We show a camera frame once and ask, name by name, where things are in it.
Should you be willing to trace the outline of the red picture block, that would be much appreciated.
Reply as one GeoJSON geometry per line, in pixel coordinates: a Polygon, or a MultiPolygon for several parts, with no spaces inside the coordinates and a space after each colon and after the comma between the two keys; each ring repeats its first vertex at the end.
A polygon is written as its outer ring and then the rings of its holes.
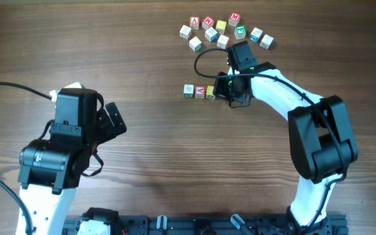
{"type": "Polygon", "coordinates": [[[195,86],[195,98],[204,99],[206,96],[206,87],[205,86],[195,86]]]}

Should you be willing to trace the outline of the green number block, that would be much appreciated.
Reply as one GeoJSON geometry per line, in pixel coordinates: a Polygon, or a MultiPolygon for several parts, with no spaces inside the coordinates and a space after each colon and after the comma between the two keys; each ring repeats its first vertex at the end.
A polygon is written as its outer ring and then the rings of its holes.
{"type": "Polygon", "coordinates": [[[183,91],[184,97],[194,97],[194,89],[195,86],[193,84],[185,84],[183,91]]]}

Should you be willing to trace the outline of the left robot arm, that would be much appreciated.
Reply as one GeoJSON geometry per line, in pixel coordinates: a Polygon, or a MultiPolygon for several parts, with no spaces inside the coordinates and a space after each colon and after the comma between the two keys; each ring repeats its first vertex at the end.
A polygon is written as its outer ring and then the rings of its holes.
{"type": "Polygon", "coordinates": [[[55,117],[44,133],[20,152],[20,198],[26,211],[17,234],[61,234],[80,178],[99,145],[125,133],[115,103],[86,88],[63,88],[55,98],[55,117]]]}

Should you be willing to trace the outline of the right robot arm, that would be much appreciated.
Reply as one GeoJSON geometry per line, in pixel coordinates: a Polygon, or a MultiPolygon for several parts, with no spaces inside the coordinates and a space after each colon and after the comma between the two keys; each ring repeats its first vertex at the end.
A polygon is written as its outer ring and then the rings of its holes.
{"type": "Polygon", "coordinates": [[[346,179],[358,158],[345,103],[337,95],[310,93],[273,64],[258,63],[246,41],[225,53],[230,69],[217,75],[215,95],[246,104],[256,98],[287,120],[290,156],[300,175],[289,213],[297,233],[313,232],[324,224],[333,187],[346,179]]]}

